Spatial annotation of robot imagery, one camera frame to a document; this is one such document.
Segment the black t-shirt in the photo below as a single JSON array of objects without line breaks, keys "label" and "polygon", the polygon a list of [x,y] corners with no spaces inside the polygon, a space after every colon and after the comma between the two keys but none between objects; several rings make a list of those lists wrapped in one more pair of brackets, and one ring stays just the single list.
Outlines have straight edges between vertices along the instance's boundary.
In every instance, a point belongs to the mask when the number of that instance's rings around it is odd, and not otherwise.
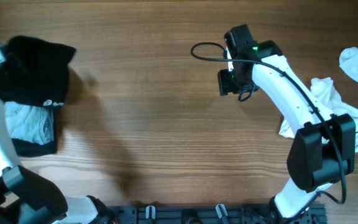
[{"label": "black t-shirt", "polygon": [[64,105],[74,47],[20,35],[1,50],[0,99],[50,110]]}]

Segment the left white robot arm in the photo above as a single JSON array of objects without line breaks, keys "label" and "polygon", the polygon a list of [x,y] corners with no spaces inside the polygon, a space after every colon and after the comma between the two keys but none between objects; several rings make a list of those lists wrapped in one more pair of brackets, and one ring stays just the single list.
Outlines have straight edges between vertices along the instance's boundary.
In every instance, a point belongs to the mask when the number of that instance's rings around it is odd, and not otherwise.
[{"label": "left white robot arm", "polygon": [[44,106],[63,100],[66,88],[55,75],[65,74],[73,47],[15,37],[0,50],[0,223],[101,223],[109,210],[96,198],[69,198],[51,181],[22,166],[4,118],[4,103]]}]

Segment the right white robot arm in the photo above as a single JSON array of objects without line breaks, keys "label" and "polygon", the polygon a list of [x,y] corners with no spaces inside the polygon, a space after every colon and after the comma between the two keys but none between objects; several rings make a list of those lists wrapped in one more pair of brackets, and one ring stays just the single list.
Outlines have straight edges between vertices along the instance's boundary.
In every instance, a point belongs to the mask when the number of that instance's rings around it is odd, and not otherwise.
[{"label": "right white robot arm", "polygon": [[262,89],[295,135],[287,157],[290,179],[271,200],[267,216],[270,223],[288,223],[332,184],[346,184],[355,168],[355,121],[313,96],[274,41],[257,42],[247,25],[233,27],[224,40],[228,68],[218,72],[220,95],[233,93],[246,101]]}]

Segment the light blue denim jeans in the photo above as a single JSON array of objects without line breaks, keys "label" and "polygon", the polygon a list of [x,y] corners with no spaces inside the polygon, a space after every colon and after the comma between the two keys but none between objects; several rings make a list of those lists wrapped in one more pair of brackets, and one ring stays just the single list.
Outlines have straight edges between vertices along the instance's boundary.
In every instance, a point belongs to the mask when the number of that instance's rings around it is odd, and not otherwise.
[{"label": "light blue denim jeans", "polygon": [[54,118],[51,110],[15,102],[7,102],[4,107],[11,138],[40,145],[54,140]]}]

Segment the folded black garment under jeans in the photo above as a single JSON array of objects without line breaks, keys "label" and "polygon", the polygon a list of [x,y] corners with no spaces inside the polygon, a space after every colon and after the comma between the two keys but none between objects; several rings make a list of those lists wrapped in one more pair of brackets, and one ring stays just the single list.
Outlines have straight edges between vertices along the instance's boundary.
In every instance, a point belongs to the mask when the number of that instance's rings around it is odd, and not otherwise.
[{"label": "folded black garment under jeans", "polygon": [[44,145],[12,138],[17,154],[22,157],[39,157],[56,153],[57,145],[55,142],[55,121],[53,122],[53,130],[54,140]]}]

